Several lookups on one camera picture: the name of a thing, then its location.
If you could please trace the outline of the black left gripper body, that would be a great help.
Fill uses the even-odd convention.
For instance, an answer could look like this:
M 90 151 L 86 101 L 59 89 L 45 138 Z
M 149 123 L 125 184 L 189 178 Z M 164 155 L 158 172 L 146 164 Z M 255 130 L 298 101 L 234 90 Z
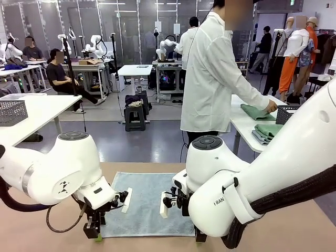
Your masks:
M 91 218 L 91 223 L 94 225 L 94 227 L 100 227 L 101 225 L 105 225 L 106 211 L 107 210 L 103 207 L 100 207 L 98 209 L 92 209 L 89 207 L 87 209 L 87 219 Z

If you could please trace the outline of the person's right hand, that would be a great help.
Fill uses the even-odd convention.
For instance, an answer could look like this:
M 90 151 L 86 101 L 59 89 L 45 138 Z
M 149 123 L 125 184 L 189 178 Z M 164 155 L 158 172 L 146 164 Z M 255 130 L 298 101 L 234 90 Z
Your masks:
M 278 106 L 273 100 L 269 100 L 268 106 L 264 109 L 266 113 L 272 113 L 277 110 Z

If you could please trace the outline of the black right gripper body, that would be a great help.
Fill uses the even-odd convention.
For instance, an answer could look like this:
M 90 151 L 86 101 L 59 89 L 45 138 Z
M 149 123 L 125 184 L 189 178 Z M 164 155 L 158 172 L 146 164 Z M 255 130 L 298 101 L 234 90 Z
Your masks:
M 189 211 L 188 211 L 188 206 L 189 206 L 189 198 L 187 196 L 183 196 L 182 198 L 182 216 L 184 217 L 189 217 Z

